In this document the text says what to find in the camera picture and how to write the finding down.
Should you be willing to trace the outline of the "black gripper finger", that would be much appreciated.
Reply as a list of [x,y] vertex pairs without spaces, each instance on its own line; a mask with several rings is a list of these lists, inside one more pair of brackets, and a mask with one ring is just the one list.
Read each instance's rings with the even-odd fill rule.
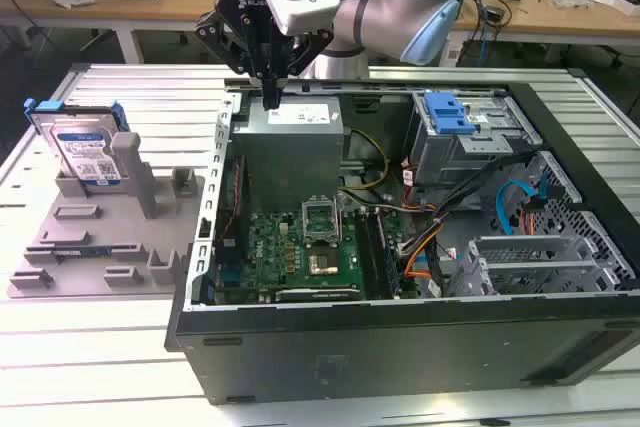
[[272,110],[271,65],[259,41],[258,22],[252,13],[236,18],[235,27],[218,11],[204,15],[196,24],[198,39],[236,74],[248,74],[262,91],[265,110]]
[[288,78],[301,74],[333,40],[333,33],[319,29],[286,36],[276,29],[272,40],[272,109],[276,110]]

